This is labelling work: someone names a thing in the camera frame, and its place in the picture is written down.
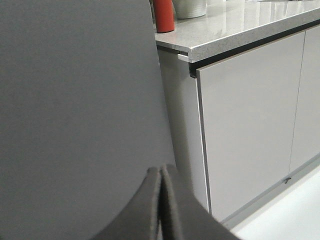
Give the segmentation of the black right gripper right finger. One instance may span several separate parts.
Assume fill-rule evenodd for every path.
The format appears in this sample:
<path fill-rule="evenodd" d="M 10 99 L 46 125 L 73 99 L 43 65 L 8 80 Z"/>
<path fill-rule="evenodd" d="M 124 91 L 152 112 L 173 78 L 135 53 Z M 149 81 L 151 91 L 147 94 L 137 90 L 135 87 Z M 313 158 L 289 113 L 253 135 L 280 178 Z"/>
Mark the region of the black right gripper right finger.
<path fill-rule="evenodd" d="M 171 164 L 161 170 L 159 214 L 164 240 L 237 240 L 216 221 L 187 188 Z"/>

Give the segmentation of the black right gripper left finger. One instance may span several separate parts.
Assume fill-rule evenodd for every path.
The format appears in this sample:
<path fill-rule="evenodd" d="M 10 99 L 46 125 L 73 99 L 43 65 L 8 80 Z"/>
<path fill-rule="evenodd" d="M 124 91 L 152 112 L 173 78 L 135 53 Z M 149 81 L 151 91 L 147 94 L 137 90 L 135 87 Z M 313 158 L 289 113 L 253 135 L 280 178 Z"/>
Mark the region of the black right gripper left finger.
<path fill-rule="evenodd" d="M 92 239 L 156 240 L 159 230 L 160 190 L 160 171 L 151 167 L 123 210 Z"/>

